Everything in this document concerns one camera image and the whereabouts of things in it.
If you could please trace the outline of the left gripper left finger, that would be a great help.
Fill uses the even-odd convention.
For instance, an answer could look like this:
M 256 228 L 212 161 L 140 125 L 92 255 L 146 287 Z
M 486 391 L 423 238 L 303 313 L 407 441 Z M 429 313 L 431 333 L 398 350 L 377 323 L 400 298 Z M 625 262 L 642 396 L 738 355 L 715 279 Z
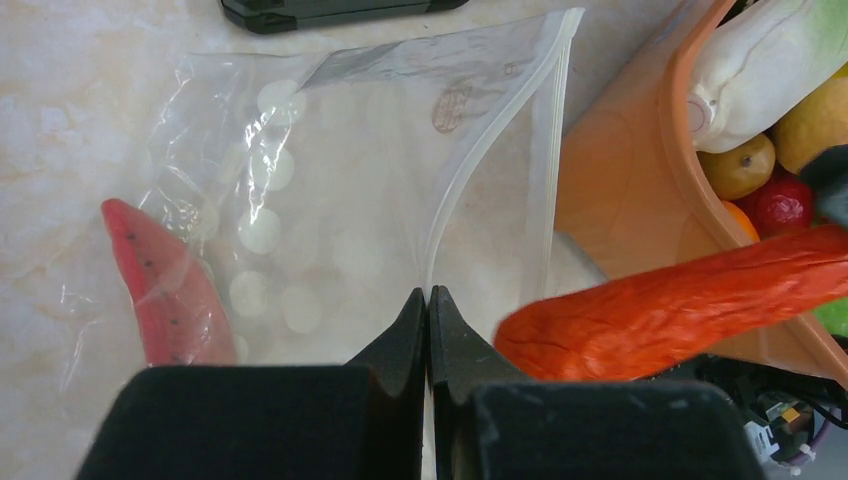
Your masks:
M 155 367 L 105 417 L 81 479 L 417 479 L 425 296 L 336 365 Z

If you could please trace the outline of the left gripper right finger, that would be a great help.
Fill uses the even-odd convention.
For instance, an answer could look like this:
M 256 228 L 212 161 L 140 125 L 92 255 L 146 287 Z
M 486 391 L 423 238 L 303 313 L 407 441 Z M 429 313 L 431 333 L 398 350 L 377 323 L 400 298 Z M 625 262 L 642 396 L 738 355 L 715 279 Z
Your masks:
M 740 415 L 691 380 L 537 382 L 429 298 L 428 368 L 440 479 L 761 479 Z

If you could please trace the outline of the toy red chili pepper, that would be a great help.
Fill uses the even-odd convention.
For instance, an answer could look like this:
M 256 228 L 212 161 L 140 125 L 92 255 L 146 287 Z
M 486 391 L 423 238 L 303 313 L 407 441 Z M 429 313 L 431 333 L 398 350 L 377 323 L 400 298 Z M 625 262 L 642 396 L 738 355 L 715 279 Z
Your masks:
M 493 345 L 544 381 L 630 381 L 847 294 L 847 232 L 825 225 L 532 302 Z

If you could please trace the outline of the toy watermelon slice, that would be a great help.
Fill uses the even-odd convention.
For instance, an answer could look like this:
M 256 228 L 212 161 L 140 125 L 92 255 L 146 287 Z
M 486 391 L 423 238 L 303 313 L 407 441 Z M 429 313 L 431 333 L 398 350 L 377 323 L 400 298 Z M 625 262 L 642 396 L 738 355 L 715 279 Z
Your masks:
M 101 214 L 150 366 L 234 365 L 233 333 L 200 260 L 142 210 L 112 198 Z

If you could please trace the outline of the clear zip top bag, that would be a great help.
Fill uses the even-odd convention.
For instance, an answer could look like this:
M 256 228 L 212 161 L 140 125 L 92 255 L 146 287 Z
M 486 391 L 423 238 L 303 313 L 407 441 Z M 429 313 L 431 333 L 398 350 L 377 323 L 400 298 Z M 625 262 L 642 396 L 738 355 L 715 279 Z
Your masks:
M 147 364 L 101 204 L 200 260 L 240 364 L 339 363 L 413 289 L 489 337 L 549 290 L 568 63 L 584 11 L 298 56 L 192 55 L 64 267 L 67 398 Z

